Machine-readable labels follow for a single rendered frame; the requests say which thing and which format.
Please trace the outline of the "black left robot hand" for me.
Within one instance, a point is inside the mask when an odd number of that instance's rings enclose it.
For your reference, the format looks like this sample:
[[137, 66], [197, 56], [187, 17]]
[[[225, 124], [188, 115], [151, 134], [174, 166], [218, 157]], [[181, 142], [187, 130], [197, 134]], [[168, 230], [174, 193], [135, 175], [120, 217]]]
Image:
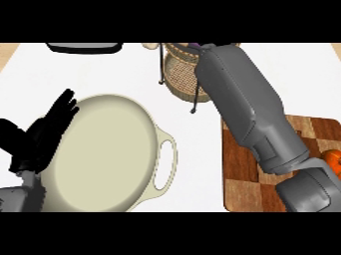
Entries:
[[26, 130], [8, 120], [0, 119], [0, 148], [11, 155], [8, 171], [39, 173], [48, 166], [61, 135], [79, 110], [73, 91], [67, 89], [52, 103], [46, 114]]

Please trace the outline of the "dark grey appliance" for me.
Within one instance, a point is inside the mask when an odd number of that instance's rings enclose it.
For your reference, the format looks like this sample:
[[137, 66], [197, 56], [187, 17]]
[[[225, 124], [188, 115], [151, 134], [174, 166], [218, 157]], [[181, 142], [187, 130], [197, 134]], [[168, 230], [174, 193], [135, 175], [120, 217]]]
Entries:
[[122, 50], [122, 43], [48, 43], [49, 50], [67, 54], [114, 54]]

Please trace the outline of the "wicker tiered basket black frame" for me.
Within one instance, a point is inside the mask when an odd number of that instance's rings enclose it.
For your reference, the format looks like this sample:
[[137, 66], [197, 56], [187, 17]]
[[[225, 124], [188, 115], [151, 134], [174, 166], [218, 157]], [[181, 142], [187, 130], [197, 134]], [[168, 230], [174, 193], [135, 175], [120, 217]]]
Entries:
[[221, 43], [199, 43], [199, 48], [190, 48], [185, 43], [160, 43], [160, 80], [171, 94], [184, 102], [193, 103], [190, 112], [194, 113], [196, 104], [209, 101], [196, 77], [194, 67], [199, 59], [199, 50], [221, 46]]

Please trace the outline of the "checkered wooden cutting board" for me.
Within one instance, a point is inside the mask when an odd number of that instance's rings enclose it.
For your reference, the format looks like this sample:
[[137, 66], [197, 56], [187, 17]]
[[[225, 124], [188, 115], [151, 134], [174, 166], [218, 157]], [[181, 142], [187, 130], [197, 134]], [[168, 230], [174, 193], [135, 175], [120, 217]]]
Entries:
[[[311, 117], [286, 117], [310, 155], [320, 156], [327, 149], [341, 151], [341, 125], [335, 120]], [[245, 147], [236, 144], [225, 125], [221, 125], [222, 206], [230, 212], [283, 212], [284, 207], [274, 185], [286, 175], [265, 174]]]

